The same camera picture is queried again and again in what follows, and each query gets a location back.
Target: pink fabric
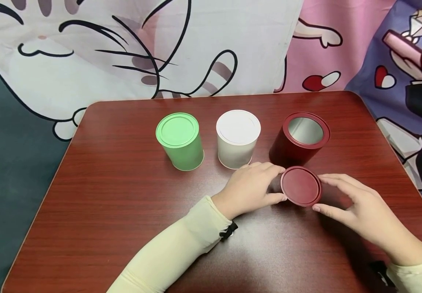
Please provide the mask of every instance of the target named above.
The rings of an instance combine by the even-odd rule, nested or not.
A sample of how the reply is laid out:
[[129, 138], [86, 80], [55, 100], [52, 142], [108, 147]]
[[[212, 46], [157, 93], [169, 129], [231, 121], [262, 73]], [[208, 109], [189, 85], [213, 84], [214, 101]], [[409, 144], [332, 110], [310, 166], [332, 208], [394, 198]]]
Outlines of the pink fabric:
[[306, 82], [318, 90], [343, 90], [359, 71], [375, 31], [394, 0], [306, 0], [300, 19], [307, 24], [331, 28], [343, 38], [338, 46], [323, 48], [319, 38], [293, 38], [288, 50], [288, 73], [282, 92], [306, 92], [303, 82], [311, 75], [324, 77], [335, 71], [338, 79], [316, 87], [315, 78]]

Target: white heart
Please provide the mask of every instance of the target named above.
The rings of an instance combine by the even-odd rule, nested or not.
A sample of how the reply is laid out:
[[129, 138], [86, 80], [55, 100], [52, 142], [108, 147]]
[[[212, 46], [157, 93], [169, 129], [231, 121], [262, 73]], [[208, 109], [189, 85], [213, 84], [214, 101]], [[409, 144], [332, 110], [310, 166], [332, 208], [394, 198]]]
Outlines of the white heart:
[[340, 78], [340, 72], [334, 71], [332, 73], [329, 73], [322, 78], [322, 81], [321, 81], [322, 86], [329, 87], [332, 84], [334, 84], [339, 78]]
[[395, 78], [388, 74], [384, 77], [384, 80], [382, 80], [382, 85], [384, 89], [388, 89], [389, 87], [393, 87], [395, 85]]

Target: tin can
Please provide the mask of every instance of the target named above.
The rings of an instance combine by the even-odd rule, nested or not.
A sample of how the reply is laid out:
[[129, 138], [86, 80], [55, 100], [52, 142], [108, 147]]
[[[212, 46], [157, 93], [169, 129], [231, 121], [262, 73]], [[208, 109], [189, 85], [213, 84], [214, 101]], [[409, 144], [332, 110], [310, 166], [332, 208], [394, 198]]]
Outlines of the tin can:
[[156, 128], [156, 138], [178, 170], [195, 170], [204, 160], [199, 124], [190, 114], [179, 112], [164, 117]]
[[252, 160], [260, 136], [260, 121], [244, 110], [228, 111], [216, 123], [218, 158], [224, 167], [239, 169]]
[[329, 139], [330, 129], [322, 118], [307, 112], [291, 114], [270, 148], [270, 161], [285, 168], [303, 166]]

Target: cat mouth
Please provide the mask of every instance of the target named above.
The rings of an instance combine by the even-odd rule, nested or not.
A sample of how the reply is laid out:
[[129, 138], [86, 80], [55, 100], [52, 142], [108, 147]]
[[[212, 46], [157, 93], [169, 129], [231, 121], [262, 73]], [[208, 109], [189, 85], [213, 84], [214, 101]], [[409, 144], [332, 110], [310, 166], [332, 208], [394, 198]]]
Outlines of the cat mouth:
[[26, 56], [26, 57], [33, 57], [33, 56], [40, 54], [40, 55], [44, 55], [44, 56], [48, 56], [48, 57], [58, 57], [58, 58], [60, 58], [60, 57], [69, 57], [69, 56], [74, 54], [74, 50], [71, 53], [67, 53], [67, 54], [53, 54], [53, 53], [43, 52], [42, 50], [36, 50], [35, 52], [32, 52], [32, 53], [26, 53], [26, 52], [22, 51], [23, 46], [24, 46], [23, 43], [20, 44], [17, 47], [17, 50], [19, 51], [20, 55]]

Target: red tin can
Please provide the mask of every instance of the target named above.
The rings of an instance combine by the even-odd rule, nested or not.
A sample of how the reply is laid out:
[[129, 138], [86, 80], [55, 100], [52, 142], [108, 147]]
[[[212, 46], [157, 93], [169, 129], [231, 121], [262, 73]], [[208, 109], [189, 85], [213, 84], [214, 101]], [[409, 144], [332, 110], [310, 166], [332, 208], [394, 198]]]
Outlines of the red tin can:
[[270, 148], [270, 161], [285, 168], [303, 166], [329, 139], [330, 129], [322, 118], [307, 112], [291, 114]]
[[319, 177], [310, 170], [301, 166], [293, 166], [270, 183], [268, 192], [282, 192], [294, 204], [308, 207], [320, 201], [322, 183]]

